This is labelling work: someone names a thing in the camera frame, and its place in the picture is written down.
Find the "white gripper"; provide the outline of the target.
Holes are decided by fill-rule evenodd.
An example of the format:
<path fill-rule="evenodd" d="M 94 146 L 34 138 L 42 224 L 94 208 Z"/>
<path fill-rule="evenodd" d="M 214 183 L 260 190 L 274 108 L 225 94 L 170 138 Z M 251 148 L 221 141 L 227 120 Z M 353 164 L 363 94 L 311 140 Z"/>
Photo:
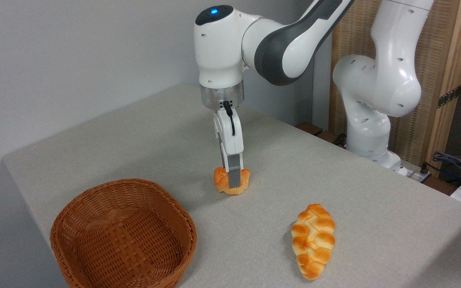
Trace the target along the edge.
<path fill-rule="evenodd" d="M 229 188 L 241 186 L 242 153 L 244 151 L 241 121 L 235 108 L 229 116 L 225 109 L 214 111 L 214 127 L 219 139 L 222 164 L 227 172 Z"/>

